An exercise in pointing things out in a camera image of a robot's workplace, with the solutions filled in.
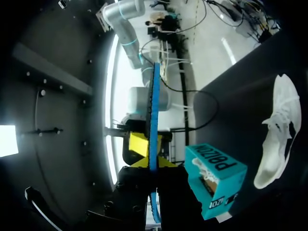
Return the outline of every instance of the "black cable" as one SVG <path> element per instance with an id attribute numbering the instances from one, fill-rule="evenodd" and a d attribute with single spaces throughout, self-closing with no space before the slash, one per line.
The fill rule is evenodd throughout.
<path id="1" fill-rule="evenodd" d="M 255 37 L 253 37 L 251 34 L 249 34 L 249 36 L 250 37 L 252 37 L 256 42 L 258 42 L 259 43 L 259 40 L 258 39 L 256 39 Z"/>
<path id="2" fill-rule="evenodd" d="M 175 91 L 175 92 L 183 92 L 182 90 L 176 90 L 176 89 L 173 89 L 172 87 L 168 86 L 168 84 L 162 78 L 161 78 L 161 80 L 163 81 L 164 85 L 167 88 L 169 88 L 170 90 Z M 196 130 L 199 130 L 201 128 L 204 128 L 205 126 L 210 124 L 216 118 L 216 116 L 217 116 L 217 114 L 219 112 L 219 109 L 220 109 L 220 105 L 219 105 L 219 102 L 218 102 L 217 98 L 213 94 L 211 94 L 211 93 L 209 93 L 207 91 L 203 91 L 203 90 L 187 90 L 186 92 L 201 92 L 201 93 L 203 93 L 205 95 L 210 96 L 215 101 L 215 103 L 216 103 L 216 111 L 215 111 L 215 113 L 212 115 L 212 117 L 206 123 L 204 123 L 201 126 L 198 126 L 196 128 L 188 128 L 188 131 L 196 131 Z M 186 129 L 185 128 L 174 128 L 174 129 L 171 129 L 170 131 L 171 132 L 185 132 Z"/>
<path id="3" fill-rule="evenodd" d="M 35 109 L 34 109 L 34 110 L 35 110 L 35 113 L 37 112 L 37 106 L 38 106 L 37 102 L 38 102 L 38 101 L 37 101 L 37 98 L 36 98 L 36 104 L 35 104 Z M 36 159 L 37 159 L 37 162 L 38 162 L 39 171 L 40 171 L 40 173 L 41 173 L 41 175 L 42 175 L 43 181 L 44 181 L 45 186 L 46 186 L 46 188 L 47 188 L 47 191 L 48 191 L 48 193 L 49 193 L 49 195 L 50 195 L 50 197 L 51 197 L 51 200 L 52 200 L 52 201 L 54 202 L 54 204 L 57 206 L 57 208 L 59 209 L 59 211 L 60 211 L 60 213 L 62 214 L 63 218 L 66 219 L 66 221 L 69 221 L 67 215 L 66 215 L 65 212 L 61 209 L 61 207 L 60 207 L 58 201 L 56 200 L 56 198 L 55 198 L 54 194 L 52 193 L 51 188 L 50 188 L 50 186 L 49 186 L 49 184 L 48 184 L 48 182 L 47 182 L 47 179 L 46 179 L 46 176 L 45 176 L 45 172 L 44 172 L 44 170 L 43 170 L 42 162 L 41 162 L 40 157 L 39 157 L 39 152 L 38 152 L 38 148 L 37 148 L 37 145 L 36 145 L 35 137 L 33 138 L 33 144 L 34 144 L 34 151 L 35 151 L 35 156 L 36 156 Z"/>
<path id="4" fill-rule="evenodd" d="M 214 11 L 214 9 L 211 7 L 210 3 L 209 2 L 215 2 L 215 1 L 206 1 L 208 6 L 211 8 L 211 10 L 213 11 L 213 13 L 224 23 L 224 24 L 227 24 L 228 26 L 232 26 L 232 27 L 239 27 L 241 24 L 243 24 L 243 21 L 244 21 L 244 14 L 242 13 L 242 19 L 241 19 L 241 22 L 238 24 L 238 25 L 231 25 L 227 22 L 225 22 L 224 20 L 221 19 L 221 17 Z"/>

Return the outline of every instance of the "white cable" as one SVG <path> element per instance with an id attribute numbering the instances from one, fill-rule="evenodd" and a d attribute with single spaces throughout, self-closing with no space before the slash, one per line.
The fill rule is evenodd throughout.
<path id="1" fill-rule="evenodd" d="M 34 127 L 35 130 L 38 130 L 38 124 L 37 124 L 37 113 L 38 113 L 38 101 L 39 101 L 39 89 L 38 89 L 38 93 L 37 93 L 37 98 L 35 101 L 35 108 L 34 108 Z"/>
<path id="2" fill-rule="evenodd" d="M 189 109 L 193 109 L 193 107 L 191 107 L 191 106 L 185 106 L 185 105 L 180 105 L 180 104 L 176 104 L 176 103 L 173 103 L 172 105 L 173 105 L 173 106 L 175 106 L 175 107 L 181 107 L 181 108 L 189 108 Z"/>
<path id="3" fill-rule="evenodd" d="M 168 42 L 166 41 L 167 45 L 167 61 L 166 61 L 166 67 L 165 67 L 165 80 L 167 80 L 167 69 L 169 65 L 169 47 L 168 47 Z"/>
<path id="4" fill-rule="evenodd" d="M 176 62 L 176 63 L 173 63 L 173 64 L 168 65 L 167 68 L 168 68 L 168 67 L 171 67 L 171 66 L 173 66 L 173 65 L 176 65 L 176 64 L 192 64 L 192 63 L 191 63 L 191 62 L 187 62 L 187 61 L 179 61 L 179 62 Z"/>

